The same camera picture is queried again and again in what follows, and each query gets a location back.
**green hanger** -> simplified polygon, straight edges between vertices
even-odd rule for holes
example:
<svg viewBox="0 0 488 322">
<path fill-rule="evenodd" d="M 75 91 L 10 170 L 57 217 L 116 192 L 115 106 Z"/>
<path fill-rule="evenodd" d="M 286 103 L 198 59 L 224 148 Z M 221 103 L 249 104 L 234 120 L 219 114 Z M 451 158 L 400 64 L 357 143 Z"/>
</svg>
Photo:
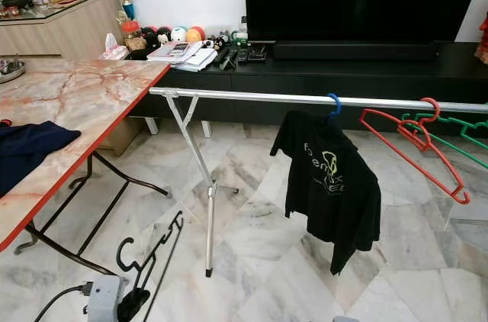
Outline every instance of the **green hanger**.
<svg viewBox="0 0 488 322">
<path fill-rule="evenodd" d="M 402 115 L 402 120 L 406 120 L 409 116 L 410 116 L 410 114 L 403 114 Z M 433 116 L 433 114 L 416 114 L 414 116 L 414 120 L 415 121 L 418 121 L 420 118 L 431 118 L 432 116 Z M 482 147 L 482 148 L 488 150 L 488 145 L 486 145 L 485 143 L 480 142 L 477 139 L 474 139 L 473 137 L 470 137 L 467 134 L 467 131 L 470 130 L 470 129 L 476 130 L 478 127 L 483 127 L 483 126 L 486 127 L 486 128 L 488 128 L 488 120 L 481 121 L 481 122 L 478 122 L 476 124 L 472 124 L 470 122 L 466 122 L 466 121 L 459 120 L 458 118 L 441 118 L 439 116 L 437 118 L 437 121 L 440 121 L 440 122 L 442 122 L 444 124 L 455 123 L 455 124 L 461 125 L 462 126 L 461 132 L 460 132 L 461 137 L 463 137 L 466 140 L 469 140 L 471 143 L 475 143 L 479 147 Z M 410 126 L 410 127 L 414 127 L 417 130 L 420 130 L 420 128 L 417 127 L 414 124 L 407 124 L 407 125 Z M 486 164 L 485 162 L 482 162 L 481 160 L 479 160 L 478 158 L 476 158 L 472 154 L 468 153 L 467 151 L 462 150 L 461 148 L 456 147 L 454 144 L 451 144 L 448 141 L 446 141 L 444 139 L 441 139 L 440 137 L 438 137 L 438 136 L 436 136 L 434 134 L 430 134 L 430 136 L 433 137 L 434 139 L 440 141 L 441 143 L 447 145 L 448 147 L 450 147 L 450 148 L 458 151 L 459 153 L 463 154 L 464 156 L 467 156 L 468 158 L 472 159 L 474 162 L 476 162 L 479 165 L 485 167 L 486 169 L 488 169 L 488 164 Z"/>
</svg>

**book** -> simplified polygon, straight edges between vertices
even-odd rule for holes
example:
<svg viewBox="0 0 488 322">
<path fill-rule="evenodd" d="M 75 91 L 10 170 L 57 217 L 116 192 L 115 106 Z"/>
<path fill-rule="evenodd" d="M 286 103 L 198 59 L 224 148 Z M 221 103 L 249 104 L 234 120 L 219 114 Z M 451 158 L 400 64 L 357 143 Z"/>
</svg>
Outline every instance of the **book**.
<svg viewBox="0 0 488 322">
<path fill-rule="evenodd" d="M 171 64 L 177 64 L 177 63 L 182 63 L 189 58 L 191 58 L 197 51 L 202 46 L 201 41 L 198 42 L 188 42 L 188 49 L 178 55 L 171 55 L 171 51 L 175 48 L 175 46 L 179 43 L 178 41 L 171 41 L 168 43 L 165 43 L 164 45 L 161 45 L 161 47 L 158 50 L 155 50 L 151 52 L 148 56 L 147 59 L 150 61 L 164 61 L 166 63 L 171 63 Z"/>
<path fill-rule="evenodd" d="M 215 56 L 217 56 L 217 52 L 214 49 L 200 49 L 188 60 L 183 63 L 172 64 L 171 67 L 179 70 L 187 70 L 189 72 L 199 72 L 212 63 Z"/>
</svg>

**soundbar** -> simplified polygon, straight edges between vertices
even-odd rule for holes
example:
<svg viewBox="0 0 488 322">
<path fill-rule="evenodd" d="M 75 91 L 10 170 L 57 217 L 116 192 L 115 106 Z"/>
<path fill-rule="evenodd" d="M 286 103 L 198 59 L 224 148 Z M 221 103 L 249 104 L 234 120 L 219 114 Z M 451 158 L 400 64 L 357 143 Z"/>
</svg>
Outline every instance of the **soundbar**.
<svg viewBox="0 0 488 322">
<path fill-rule="evenodd" d="M 275 59 L 287 60 L 433 60 L 435 43 L 349 43 L 278 41 Z"/>
</svg>

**graphic print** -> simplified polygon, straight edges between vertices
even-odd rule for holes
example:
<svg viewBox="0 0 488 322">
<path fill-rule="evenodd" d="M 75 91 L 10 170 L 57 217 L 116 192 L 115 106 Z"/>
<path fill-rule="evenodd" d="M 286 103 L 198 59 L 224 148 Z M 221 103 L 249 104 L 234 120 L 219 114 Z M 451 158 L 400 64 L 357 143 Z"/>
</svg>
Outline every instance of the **graphic print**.
<svg viewBox="0 0 488 322">
<path fill-rule="evenodd" d="M 317 159 L 310 147 L 310 144 L 304 144 L 305 153 L 312 159 L 313 181 L 321 184 L 329 195 L 340 195 L 344 192 L 344 180 L 342 175 L 337 175 L 338 163 L 337 155 L 333 152 L 323 151 L 322 158 Z"/>
</svg>

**black metal table frame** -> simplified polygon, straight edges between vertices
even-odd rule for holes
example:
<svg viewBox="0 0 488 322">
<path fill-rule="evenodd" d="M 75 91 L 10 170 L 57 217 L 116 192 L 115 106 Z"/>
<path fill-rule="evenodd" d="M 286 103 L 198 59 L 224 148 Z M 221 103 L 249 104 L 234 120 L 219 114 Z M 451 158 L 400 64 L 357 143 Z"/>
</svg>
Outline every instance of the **black metal table frame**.
<svg viewBox="0 0 488 322">
<path fill-rule="evenodd" d="M 51 226 L 51 224 L 55 221 L 55 219 L 57 219 L 58 216 L 61 214 L 61 212 L 65 209 L 65 207 L 76 196 L 76 194 L 79 192 L 79 190 L 85 185 L 85 183 L 88 181 L 88 179 L 90 177 L 92 177 L 92 173 L 93 173 L 93 157 L 95 157 L 96 159 L 98 159 L 104 166 L 106 166 L 107 168 L 109 168 L 113 173 L 115 173 L 116 175 L 118 175 L 122 179 L 125 179 L 125 183 L 122 185 L 122 187 L 120 188 L 119 192 L 115 195 L 115 197 L 112 200 L 112 202 L 108 205 L 107 209 L 105 210 L 105 212 L 103 213 L 103 215 L 100 217 L 100 219 L 98 220 L 97 224 L 91 229 L 90 234 L 85 239 L 85 242 L 83 242 L 83 244 L 79 248 L 78 252 L 73 253 L 73 252 L 69 251 L 67 248 L 61 246 L 59 243 L 57 243 L 54 240 L 52 240 L 51 238 L 49 238 L 45 233 L 49 229 L 49 227 Z M 89 261 L 87 259 L 82 258 L 82 254 L 86 250 L 86 247 L 88 247 L 88 245 L 92 241 L 92 239 L 95 236 L 95 234 L 98 232 L 98 229 L 100 229 L 100 226 L 104 223 L 104 221 L 107 218 L 107 216 L 114 209 L 114 206 L 119 201 L 121 195 L 124 193 L 124 191 L 126 190 L 127 186 L 130 183 L 134 183 L 136 185 L 141 185 L 141 186 L 145 186 L 145 187 L 152 188 L 153 190 L 155 190 L 157 192 L 160 192 L 164 196 L 171 197 L 171 194 L 169 192 L 167 192 L 166 190 L 163 190 L 162 188 L 160 188 L 160 187 L 158 187 L 156 185 L 153 185 L 153 184 L 148 183 L 148 182 L 140 181 L 139 179 L 133 179 L 132 177 L 129 177 L 125 173 L 122 173 L 119 169 L 117 169 L 113 164 L 111 164 L 110 162 L 108 162 L 103 156 L 101 156 L 96 151 L 92 152 L 88 156 L 88 158 L 86 160 L 86 164 L 87 164 L 87 173 L 86 173 L 86 175 L 83 176 L 83 177 L 80 177 L 80 178 L 77 178 L 77 179 L 73 180 L 69 184 L 69 188 L 74 188 L 75 185 L 78 183 L 78 185 L 75 187 L 75 189 L 72 191 L 72 193 L 69 194 L 69 196 L 66 198 L 66 200 L 61 204 L 61 206 L 59 206 L 59 208 L 56 210 L 56 212 L 49 218 L 49 220 L 42 226 L 42 228 L 37 229 L 34 226 L 34 221 L 31 221 L 25 227 L 25 230 L 30 233 L 31 241 L 30 242 L 27 242 L 27 243 L 22 243 L 21 245 L 17 246 L 15 248 L 14 253 L 16 255 L 18 255 L 18 254 L 20 254 L 22 252 L 22 250 L 24 250 L 24 249 L 26 249 L 28 247 L 33 246 L 34 244 L 37 243 L 38 240 L 40 240 L 40 241 L 44 242 L 47 246 L 55 249 L 57 252 L 61 253 L 62 255 L 66 256 L 66 257 L 68 257 L 72 261 L 79 263 L 80 265 L 86 266 L 86 267 L 88 267 L 90 269 L 93 269 L 93 270 L 95 270 L 97 272 L 100 272 L 102 274 L 105 274 L 105 275 L 116 275 L 115 272 L 112 272 L 111 270 L 106 269 L 103 266 L 100 266 L 100 265 L 98 265 L 98 264 L 96 264 L 94 262 L 91 262 L 91 261 Z"/>
</svg>

